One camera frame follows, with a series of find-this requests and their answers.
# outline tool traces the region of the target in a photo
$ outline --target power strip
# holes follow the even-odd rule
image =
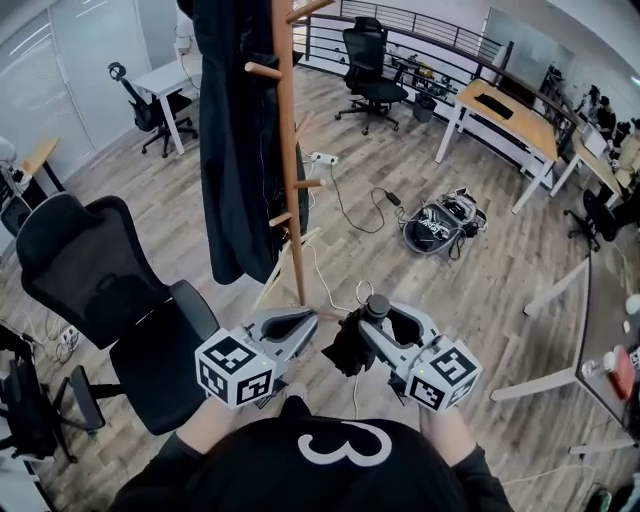
[[[326,155],[324,153],[318,153],[317,151],[311,154],[311,161],[326,165],[338,165],[337,156]]]

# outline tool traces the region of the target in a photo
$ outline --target wooden floor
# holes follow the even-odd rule
[[[571,362],[578,331],[579,290],[570,290],[533,321],[523,306],[538,292],[574,268],[584,257],[583,241],[568,240],[566,207],[579,204],[580,191],[569,182],[555,199],[542,190],[534,193],[518,216],[511,207],[527,181],[516,170],[468,136],[455,134],[441,165],[433,161],[444,133],[444,123],[421,125],[406,106],[392,114],[401,123],[399,132],[374,121],[368,137],[361,135],[362,118],[334,113],[349,108],[349,95],[341,80],[316,71],[297,69],[296,115],[317,112],[303,137],[306,151],[322,151],[340,159],[334,174],[345,209],[354,223],[373,229],[374,214],[369,191],[380,186],[393,191],[408,212],[422,199],[467,186],[488,215],[489,229],[469,241],[459,261],[424,258],[406,249],[396,225],[393,206],[380,200],[386,225],[367,235],[350,227],[340,213],[328,170],[316,166],[314,177],[329,185],[316,192],[311,227],[321,226],[313,241],[318,265],[332,290],[334,302],[355,308],[355,286],[368,279],[379,293],[407,302],[429,313],[440,330],[464,340],[484,365],[484,373],[463,406],[488,462],[503,482],[535,475],[580,460],[570,457],[570,446],[616,439],[619,428],[577,386],[542,393],[521,400],[494,403],[490,391],[558,371]],[[144,137],[132,133],[92,166],[74,175],[67,184],[81,201],[107,194],[122,197],[131,209],[151,266],[167,283],[187,279],[203,294],[226,327],[250,313],[261,286],[244,278],[232,286],[213,282],[209,266],[199,179],[197,144],[186,143],[187,153],[160,158],[160,147],[140,154]],[[632,228],[624,230],[616,244],[603,249],[602,257],[627,289],[636,291],[640,276],[640,251]],[[313,268],[313,252],[305,249],[309,304],[331,311],[326,292]],[[46,310],[31,300],[19,284],[15,255],[3,258],[1,316],[17,329],[27,329],[23,310],[33,319],[38,336],[45,338]],[[295,303],[289,270],[263,301],[263,307]],[[312,346],[290,379],[309,389],[309,403],[318,414],[353,418],[354,379],[346,379],[319,350],[331,343],[337,325],[322,320]],[[64,365],[52,363],[53,342],[39,349],[41,379],[57,386],[76,364],[84,364],[93,382],[114,378],[107,351],[84,342]],[[360,417],[385,417],[417,425],[415,405],[402,407],[384,383],[388,370],[376,364],[360,376]],[[68,398],[69,414],[77,414]],[[276,412],[274,400],[261,413],[248,407],[241,422]],[[45,488],[61,510],[105,510],[114,493],[139,472],[157,452],[166,436],[145,431],[124,398],[103,402],[107,426],[89,438],[67,431],[80,461],[69,466],[59,457],[38,472]],[[637,464],[633,450],[590,456],[585,461],[595,473],[567,469],[528,482],[506,486],[517,511],[577,511],[592,490],[602,483],[612,488],[623,482]]]

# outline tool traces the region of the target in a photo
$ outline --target office chair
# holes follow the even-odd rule
[[[133,86],[129,83],[129,81],[124,78],[124,76],[127,74],[127,70],[119,62],[113,62],[109,64],[108,69],[111,78],[116,82],[120,82],[135,101],[135,103],[130,101],[129,104],[133,107],[133,111],[135,112],[136,126],[143,132],[152,132],[156,129],[158,130],[153,137],[151,137],[147,142],[144,143],[144,145],[142,146],[142,154],[147,154],[147,146],[153,144],[158,139],[164,139],[162,158],[167,158],[169,156],[167,148],[169,147],[171,131],[169,130],[167,120],[164,117],[164,111],[162,110],[160,100],[158,100],[155,96],[152,96],[151,103],[147,103],[146,101],[144,101],[133,88]],[[189,98],[182,96],[181,94],[179,94],[179,92],[180,91],[176,91],[173,94],[167,96],[167,101],[169,102],[169,106],[171,107],[171,112],[173,112],[174,114],[184,110],[192,103]],[[192,126],[193,124],[190,117],[185,117],[184,119],[177,121],[176,127],[178,129],[178,132],[190,133],[194,139],[197,139],[198,132],[193,128],[183,128],[182,125],[185,123],[187,126]]]
[[[563,212],[564,215],[571,215],[578,223],[578,227],[569,231],[567,236],[573,238],[576,234],[583,235],[589,244],[589,252],[592,249],[594,252],[598,252],[600,243],[596,239],[597,234],[600,233],[607,242],[613,242],[621,224],[606,204],[590,190],[585,190],[582,195],[582,204],[587,211],[587,216],[584,219],[571,210]]]
[[[51,401],[48,397],[49,386],[40,384],[35,366],[32,361],[32,351],[29,343],[21,339],[4,326],[0,326],[0,349],[11,350],[15,359],[9,362],[9,376],[0,384],[0,396],[6,409],[0,409],[0,417],[7,420],[11,435],[0,439],[0,450],[14,448],[13,458],[29,456],[44,460],[53,457],[55,449],[60,446],[67,460],[75,464],[78,459],[69,451],[69,447],[62,434],[62,425],[67,425],[89,434],[93,434],[105,424],[81,424],[66,419],[60,413],[60,406],[69,379],[65,379],[62,386]],[[90,393],[91,386],[83,378],[79,369],[74,370],[73,387],[76,398]],[[87,404],[78,399],[80,410],[90,410]]]
[[[353,108],[341,110],[335,118],[339,120],[343,114],[364,112],[367,114],[367,121],[362,135],[369,134],[372,115],[391,121],[394,124],[393,130],[398,131],[398,122],[387,115],[387,112],[392,103],[402,101],[409,95],[401,86],[396,85],[402,75],[402,69],[398,69],[394,80],[382,76],[386,31],[375,19],[356,20],[354,28],[348,28],[342,33],[349,54],[349,71],[344,80],[353,94],[362,96],[368,103],[354,100],[351,105]]]
[[[122,199],[84,207],[54,195],[24,223],[16,252],[24,290],[98,349],[111,347],[121,386],[92,386],[93,398],[124,393],[156,435],[193,415],[205,399],[194,352],[219,325],[189,283],[167,286],[156,277]]]

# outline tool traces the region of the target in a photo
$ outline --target hand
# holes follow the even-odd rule
[[[419,409],[420,432],[450,467],[471,455],[476,442],[457,407],[443,413],[429,412],[424,407]]]
[[[234,428],[236,411],[216,398],[207,398],[177,431],[177,436],[198,453],[208,453]]]

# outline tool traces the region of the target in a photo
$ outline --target coat rack peg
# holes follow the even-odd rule
[[[316,12],[318,9],[322,9],[329,4],[332,4],[334,1],[335,0],[314,0],[313,2],[309,2],[307,5],[303,5],[295,11],[291,11],[289,14],[287,14],[287,23],[294,23],[300,18],[304,18],[305,16]]]
[[[302,137],[306,129],[309,128],[309,125],[311,124],[311,121],[314,115],[315,115],[315,112],[307,112],[302,117],[302,121],[300,121],[300,124],[296,129],[296,143],[300,142],[300,137]]]
[[[296,181],[293,184],[293,188],[313,188],[313,187],[324,187],[327,183],[324,180],[304,180],[304,181]]]
[[[244,70],[252,75],[264,76],[272,80],[282,80],[282,73],[280,71],[255,62],[247,62],[244,65]]]
[[[292,218],[293,215],[291,215],[290,212],[285,212],[281,215],[278,215],[277,217],[274,217],[273,219],[271,219],[269,221],[269,226],[271,226],[272,228],[275,228],[278,224],[282,224],[283,222],[288,221],[290,218]]]

